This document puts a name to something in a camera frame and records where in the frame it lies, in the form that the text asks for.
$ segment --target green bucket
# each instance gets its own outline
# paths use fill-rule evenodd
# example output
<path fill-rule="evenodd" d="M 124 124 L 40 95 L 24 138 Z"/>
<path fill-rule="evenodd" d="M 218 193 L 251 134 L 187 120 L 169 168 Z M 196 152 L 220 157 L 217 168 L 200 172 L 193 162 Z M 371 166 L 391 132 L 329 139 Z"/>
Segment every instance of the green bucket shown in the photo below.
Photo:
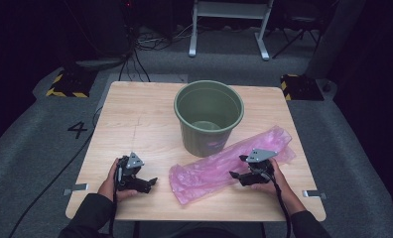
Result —
<path fill-rule="evenodd" d="M 203 80 L 183 87 L 175 98 L 185 148 L 194 156 L 220 152 L 243 117 L 243 101 L 224 83 Z"/>

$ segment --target table leg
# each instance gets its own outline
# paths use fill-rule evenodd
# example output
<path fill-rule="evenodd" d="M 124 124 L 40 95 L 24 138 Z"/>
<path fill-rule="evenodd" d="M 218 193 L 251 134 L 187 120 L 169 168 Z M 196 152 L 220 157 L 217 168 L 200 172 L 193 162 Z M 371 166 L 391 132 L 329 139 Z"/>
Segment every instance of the table leg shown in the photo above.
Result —
<path fill-rule="evenodd" d="M 191 36 L 190 57 L 195 57 L 197 54 L 197 0 L 194 2 L 193 11 L 193 35 Z"/>
<path fill-rule="evenodd" d="M 259 52 L 261 53 L 262 60 L 269 60 L 267 49 L 265 48 L 264 38 L 265 28 L 267 27 L 268 19 L 270 18 L 271 9 L 273 7 L 274 0 L 269 0 L 267 3 L 267 8 L 265 9 L 264 19 L 262 20 L 261 32 L 255 33 L 256 43 L 258 44 Z"/>

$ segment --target white metal frame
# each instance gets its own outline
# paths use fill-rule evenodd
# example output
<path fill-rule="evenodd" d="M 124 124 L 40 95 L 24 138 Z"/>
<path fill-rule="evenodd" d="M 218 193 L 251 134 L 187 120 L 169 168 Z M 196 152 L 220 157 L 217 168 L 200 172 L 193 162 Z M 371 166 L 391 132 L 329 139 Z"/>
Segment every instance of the white metal frame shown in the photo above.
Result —
<path fill-rule="evenodd" d="M 269 60 L 267 49 L 262 40 L 265 27 L 270 18 L 271 8 L 274 0 L 268 0 L 267 4 L 246 4 L 246 3 L 226 3 L 226 2 L 204 2 L 194 1 L 193 14 L 193 34 L 191 36 L 190 57 L 197 55 L 197 17 L 221 17 L 221 18 L 244 18 L 261 19 L 261 31 L 255 33 L 255 40 L 258 44 L 262 60 Z"/>

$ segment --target number 4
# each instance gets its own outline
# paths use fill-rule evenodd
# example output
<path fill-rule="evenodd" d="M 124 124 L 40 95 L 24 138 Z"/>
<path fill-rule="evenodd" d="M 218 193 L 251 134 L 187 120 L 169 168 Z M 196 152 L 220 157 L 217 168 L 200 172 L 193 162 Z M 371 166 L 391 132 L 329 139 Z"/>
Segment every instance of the number 4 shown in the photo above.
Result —
<path fill-rule="evenodd" d="M 69 127 L 67 130 L 76 132 L 75 138 L 78 139 L 79 135 L 81 134 L 81 132 L 87 130 L 87 129 L 82 129 L 82 127 L 84 127 L 84 123 L 83 122 L 78 122 L 75 125 Z"/>

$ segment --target cable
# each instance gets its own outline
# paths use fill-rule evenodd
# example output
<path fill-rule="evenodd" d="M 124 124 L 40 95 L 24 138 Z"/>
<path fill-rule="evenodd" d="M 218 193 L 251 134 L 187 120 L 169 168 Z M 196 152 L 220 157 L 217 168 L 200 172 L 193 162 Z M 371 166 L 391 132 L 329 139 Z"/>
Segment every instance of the cable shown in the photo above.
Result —
<path fill-rule="evenodd" d="M 280 203 L 281 209 L 283 210 L 284 216 L 286 217 L 286 223 L 287 223 L 287 234 L 286 237 L 290 238 L 290 235 L 292 233 L 292 223 L 290 221 L 290 215 L 289 212 L 287 211 L 286 205 L 284 204 L 283 197 L 281 195 L 281 189 L 278 186 L 275 176 L 274 175 L 269 175 L 268 173 L 265 173 L 266 175 L 274 184 L 274 187 L 276 188 L 276 193 L 277 193 L 277 198 L 278 202 Z"/>
<path fill-rule="evenodd" d="M 152 34 L 153 33 L 142 33 L 141 36 L 138 38 L 136 44 L 137 44 L 137 48 L 138 50 L 141 51 L 161 51 L 169 46 L 171 46 L 174 43 L 178 43 L 181 40 L 185 39 L 185 38 L 189 38 L 192 34 L 189 34 L 187 36 L 181 37 L 181 34 L 184 33 L 187 29 L 189 29 L 193 24 L 188 25 L 187 27 L 185 27 L 184 29 L 182 29 L 179 33 L 177 33 L 173 39 L 171 41 L 169 41 L 167 43 L 166 46 L 163 46 L 161 48 L 157 48 L 161 43 L 163 43 L 165 40 L 167 40 L 166 38 L 153 38 Z M 150 42 L 154 42 L 154 46 L 153 47 L 146 47 L 143 46 L 143 43 L 150 43 Z"/>
<path fill-rule="evenodd" d="M 120 78 L 122 77 L 123 67 L 125 66 L 125 64 L 126 64 L 127 61 L 128 61 L 128 60 L 126 60 L 126 61 L 122 64 L 122 67 L 120 68 L 118 81 L 120 81 Z"/>
<path fill-rule="evenodd" d="M 117 194 L 116 194 L 116 190 L 117 190 L 117 187 L 118 187 L 118 179 L 116 179 L 116 178 L 118 177 L 119 168 L 120 168 L 120 165 L 118 164 L 116 166 L 116 172 L 115 172 L 114 177 L 113 177 L 114 183 L 113 183 L 112 215 L 110 216 L 110 222 L 109 222 L 109 234 L 110 234 L 110 237 L 114 237 L 113 236 L 113 224 L 114 224 L 114 221 L 115 221 L 116 210 L 117 210 Z"/>
<path fill-rule="evenodd" d="M 42 192 L 33 200 L 32 203 L 27 207 L 27 209 L 23 212 L 23 214 L 20 216 L 18 219 L 17 223 L 13 227 L 10 235 L 8 236 L 11 238 L 15 231 L 17 230 L 18 226 L 20 225 L 21 221 L 23 218 L 26 216 L 26 214 L 29 212 L 29 210 L 33 207 L 33 205 L 36 204 L 36 202 L 41 198 L 41 196 L 54 184 L 54 182 L 60 177 L 60 175 L 66 170 L 66 168 L 75 160 L 75 158 L 79 155 L 79 153 L 84 149 L 84 147 L 87 145 L 87 143 L 90 141 L 92 135 L 94 134 L 94 129 L 92 130 L 91 134 L 88 136 L 88 138 L 85 140 L 85 142 L 82 144 L 82 146 L 79 148 L 79 150 L 75 153 L 75 155 L 69 160 L 69 162 L 63 167 L 63 169 L 54 177 L 54 179 L 49 182 L 49 184 L 45 187 L 45 189 L 42 190 Z"/>
<path fill-rule="evenodd" d="M 134 63 L 134 69 L 135 69 L 135 71 L 138 73 L 138 77 L 140 78 L 140 80 L 142 81 L 142 82 L 144 82 L 144 80 L 141 78 L 141 73 L 140 73 L 140 71 L 137 69 L 137 65 L 135 64 L 135 60 L 132 58 L 132 62 Z"/>
<path fill-rule="evenodd" d="M 129 80 L 132 81 L 132 77 L 129 75 L 128 61 L 126 62 L 126 74 L 128 75 Z"/>
<path fill-rule="evenodd" d="M 143 69 L 144 73 L 147 75 L 147 79 L 149 82 L 151 82 L 150 77 L 148 76 L 147 71 L 145 70 L 145 68 L 143 67 L 143 65 L 141 64 L 140 60 L 138 59 L 138 54 L 137 54 L 137 50 L 134 49 L 135 52 L 135 58 L 137 59 L 137 62 L 140 64 L 141 68 Z"/>

